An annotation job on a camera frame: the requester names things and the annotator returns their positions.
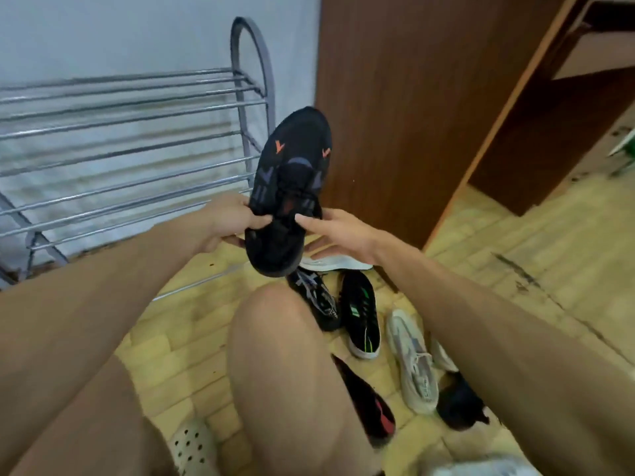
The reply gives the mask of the white perforated slipper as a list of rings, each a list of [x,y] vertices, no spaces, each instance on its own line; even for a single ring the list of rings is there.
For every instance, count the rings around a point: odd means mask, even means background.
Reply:
[[[214,435],[199,417],[183,422],[168,441],[178,476],[221,476]]]

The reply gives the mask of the black sneaker with grey laces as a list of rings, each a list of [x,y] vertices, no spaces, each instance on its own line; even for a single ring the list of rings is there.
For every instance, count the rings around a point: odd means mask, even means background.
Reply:
[[[323,332],[332,333],[341,328],[342,317],[338,303],[319,273],[298,267],[285,279],[290,288],[306,302]]]

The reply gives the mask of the dark navy shoe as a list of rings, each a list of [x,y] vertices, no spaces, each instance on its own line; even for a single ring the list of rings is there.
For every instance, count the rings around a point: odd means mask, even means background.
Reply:
[[[491,420],[485,408],[461,373],[445,373],[441,377],[436,413],[450,429],[465,432],[478,423],[489,426]]]

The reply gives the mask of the brown wooden door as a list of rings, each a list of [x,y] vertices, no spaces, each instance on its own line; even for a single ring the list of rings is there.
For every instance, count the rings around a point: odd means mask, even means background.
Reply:
[[[321,196],[423,249],[576,0],[321,0]]]

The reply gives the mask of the person's left hand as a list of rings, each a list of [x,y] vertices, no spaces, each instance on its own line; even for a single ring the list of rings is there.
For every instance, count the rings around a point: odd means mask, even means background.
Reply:
[[[197,240],[196,252],[212,253],[221,242],[245,248],[248,230],[242,230],[242,212],[253,213],[249,199],[235,192],[220,193],[194,212],[192,231]]]

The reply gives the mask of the black sneaker with orange marks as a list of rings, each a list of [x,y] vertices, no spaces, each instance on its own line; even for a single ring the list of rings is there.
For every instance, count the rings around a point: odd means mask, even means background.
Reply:
[[[306,230],[295,215],[322,218],[319,195],[331,154],[328,120],[313,106],[291,113],[269,136],[248,206],[254,215],[273,219],[261,229],[248,229],[244,236],[250,264],[261,275],[286,277],[299,265]]]

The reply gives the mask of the dark brown wooden cabinet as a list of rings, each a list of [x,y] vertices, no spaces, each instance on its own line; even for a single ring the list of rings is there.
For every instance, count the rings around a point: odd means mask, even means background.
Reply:
[[[635,0],[576,0],[469,184],[517,216],[591,171],[635,110]]]

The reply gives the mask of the person's right leg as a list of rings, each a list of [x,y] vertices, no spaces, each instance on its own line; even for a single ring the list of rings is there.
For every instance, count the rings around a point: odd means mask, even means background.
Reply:
[[[305,301],[280,282],[239,304],[227,376],[265,476],[379,476],[382,465]]]

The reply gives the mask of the person's left forearm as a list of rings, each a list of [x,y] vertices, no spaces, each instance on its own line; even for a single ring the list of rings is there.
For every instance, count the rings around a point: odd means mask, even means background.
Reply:
[[[114,355],[167,281],[206,244],[194,214],[0,293],[0,472]]]

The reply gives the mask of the grey metal shoe rack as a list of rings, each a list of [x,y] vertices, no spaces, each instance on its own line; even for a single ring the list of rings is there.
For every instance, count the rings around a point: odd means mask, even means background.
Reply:
[[[271,134],[271,56],[245,16],[226,66],[0,84],[0,291],[213,194],[249,195],[251,111]]]

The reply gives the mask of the person's right hand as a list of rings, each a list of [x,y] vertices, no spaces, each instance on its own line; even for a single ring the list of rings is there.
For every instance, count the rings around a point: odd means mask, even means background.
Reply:
[[[317,239],[306,245],[305,253],[312,259],[348,255],[363,263],[379,265],[385,255],[401,245],[401,240],[390,233],[378,230],[342,209],[324,209],[323,214],[332,214],[333,228],[330,234],[314,234]]]

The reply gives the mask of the white grey knit sneaker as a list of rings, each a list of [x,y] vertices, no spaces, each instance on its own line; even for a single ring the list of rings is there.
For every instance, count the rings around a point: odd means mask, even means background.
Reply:
[[[385,332],[400,369],[404,402],[418,415],[433,414],[440,391],[422,331],[410,315],[396,308],[386,319]]]
[[[431,337],[431,355],[433,357],[434,365],[447,372],[447,373],[459,373],[459,369],[456,364],[442,347],[440,342],[433,336]]]

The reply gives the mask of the person's right forearm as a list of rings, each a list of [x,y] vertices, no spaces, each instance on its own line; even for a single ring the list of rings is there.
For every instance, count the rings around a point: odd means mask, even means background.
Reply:
[[[375,260],[544,476],[635,476],[635,381],[399,239]]]

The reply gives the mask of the person's leg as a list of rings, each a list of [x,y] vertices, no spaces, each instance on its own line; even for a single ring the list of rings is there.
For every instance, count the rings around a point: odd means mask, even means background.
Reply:
[[[379,476],[382,465],[305,301],[280,282],[239,304],[227,376],[265,476]]]
[[[179,476],[112,356],[2,476]]]

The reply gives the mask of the black sneaker with green stripes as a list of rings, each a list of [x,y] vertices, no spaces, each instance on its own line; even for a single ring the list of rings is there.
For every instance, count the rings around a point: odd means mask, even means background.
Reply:
[[[363,360],[377,358],[382,342],[377,302],[374,288],[362,271],[341,272],[338,305],[351,353]]]

